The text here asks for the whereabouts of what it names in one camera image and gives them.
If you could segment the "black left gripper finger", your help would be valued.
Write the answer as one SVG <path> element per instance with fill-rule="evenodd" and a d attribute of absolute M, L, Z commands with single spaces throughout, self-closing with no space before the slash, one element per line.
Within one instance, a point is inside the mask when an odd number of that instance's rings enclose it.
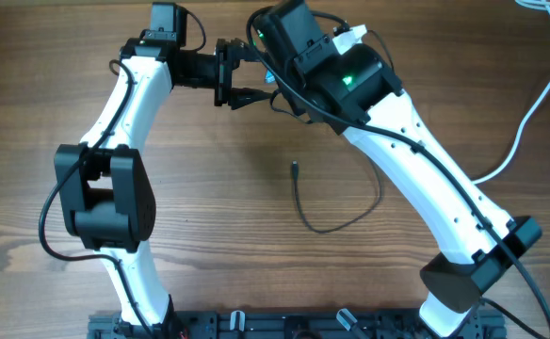
<path fill-rule="evenodd" d="M 254 51 L 248 44 L 240 45 L 236 52 L 236 58 L 245 62 L 260 62 L 263 54 Z"/>
<path fill-rule="evenodd" d="M 232 88 L 230 94 L 230 108 L 237 110 L 246 105 L 267 100 L 271 97 L 268 92 L 260 89 Z"/>

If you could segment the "cyan Galaxy smartphone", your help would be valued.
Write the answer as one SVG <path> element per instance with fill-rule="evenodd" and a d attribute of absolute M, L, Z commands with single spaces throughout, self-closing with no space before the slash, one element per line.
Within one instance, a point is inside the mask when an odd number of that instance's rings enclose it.
<path fill-rule="evenodd" d="M 273 83 L 274 81 L 275 81 L 275 76 L 270 71 L 266 71 L 265 82 L 267 84 L 270 84 L 270 83 Z"/>

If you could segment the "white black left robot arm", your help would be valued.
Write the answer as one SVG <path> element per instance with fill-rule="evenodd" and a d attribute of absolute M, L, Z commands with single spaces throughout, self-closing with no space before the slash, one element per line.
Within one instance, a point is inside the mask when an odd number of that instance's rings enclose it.
<path fill-rule="evenodd" d="M 59 198 L 67 232 L 100 259 L 121 301 L 126 334 L 164 334 L 174 325 L 169 293 L 155 270 L 149 238 L 156 202 L 142 162 L 145 141 L 174 87 L 211 89 L 216 106 L 238 109 L 268 98 L 259 89 L 236 89 L 233 71 L 256 54 L 240 40 L 218 40 L 213 54 L 186 49 L 192 12 L 174 3 L 152 5 L 149 28 L 129 39 L 110 70 L 118 76 L 91 129 L 55 155 Z"/>

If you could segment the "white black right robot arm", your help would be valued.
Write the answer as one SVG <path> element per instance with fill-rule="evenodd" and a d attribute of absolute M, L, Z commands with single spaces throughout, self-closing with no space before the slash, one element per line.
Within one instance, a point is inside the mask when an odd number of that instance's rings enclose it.
<path fill-rule="evenodd" d="M 393 68 L 364 43 L 365 28 L 332 33 L 302 1 L 255 11 L 251 49 L 294 109 L 327 123 L 378 165 L 429 227 L 439 253 L 421 269 L 429 294 L 419 310 L 436 335 L 456 334 L 486 292 L 541 238 L 461 170 L 424 124 Z"/>

